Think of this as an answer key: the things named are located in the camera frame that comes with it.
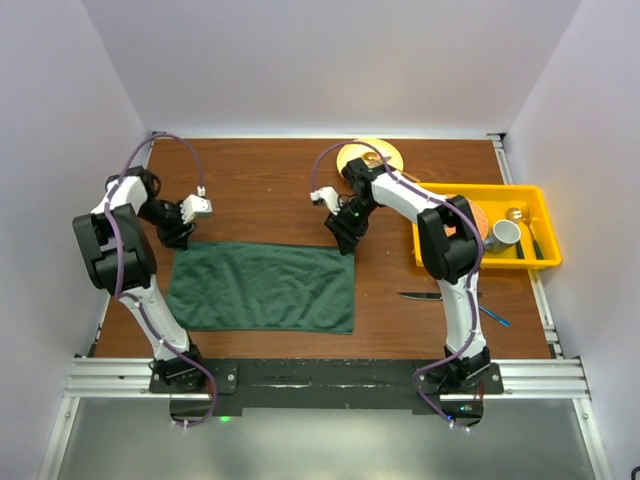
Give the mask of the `dark green cloth napkin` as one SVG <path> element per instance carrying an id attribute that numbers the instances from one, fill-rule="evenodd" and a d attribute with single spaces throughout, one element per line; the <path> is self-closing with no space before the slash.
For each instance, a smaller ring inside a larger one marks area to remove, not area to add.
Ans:
<path id="1" fill-rule="evenodd" d="M 335 247 L 193 242 L 174 256 L 166 302 L 187 330 L 351 334 L 355 259 Z"/>

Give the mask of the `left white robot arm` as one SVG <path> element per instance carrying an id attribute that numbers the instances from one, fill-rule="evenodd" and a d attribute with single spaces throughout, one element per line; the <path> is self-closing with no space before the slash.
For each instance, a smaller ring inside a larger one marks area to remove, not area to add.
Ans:
<path id="1" fill-rule="evenodd" d="M 105 195 L 72 228 L 92 284 L 118 300 L 135 318 L 152 348 L 153 378 L 169 389 L 198 392 L 208 383 L 198 347 L 180 326 L 157 283 L 157 261 L 141 225 L 156 228 L 161 245 L 188 248 L 196 220 L 213 213 L 206 189 L 179 202 L 159 198 L 161 182 L 143 167 L 113 175 Z"/>

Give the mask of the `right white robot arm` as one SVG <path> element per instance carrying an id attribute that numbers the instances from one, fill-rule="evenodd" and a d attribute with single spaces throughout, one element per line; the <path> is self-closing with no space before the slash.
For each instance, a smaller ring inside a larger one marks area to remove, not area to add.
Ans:
<path id="1" fill-rule="evenodd" d="M 477 293 L 484 243 L 469 201 L 426 190 L 386 163 L 373 167 L 356 158 L 347 162 L 342 175 L 351 188 L 348 198 L 332 187 L 310 193 L 313 204 L 328 208 L 325 226 L 340 253 L 355 250 L 378 208 L 392 209 L 418 228 L 422 263 L 439 286 L 447 328 L 445 358 L 424 367 L 421 374 L 438 370 L 446 373 L 452 390 L 469 392 L 491 362 Z"/>

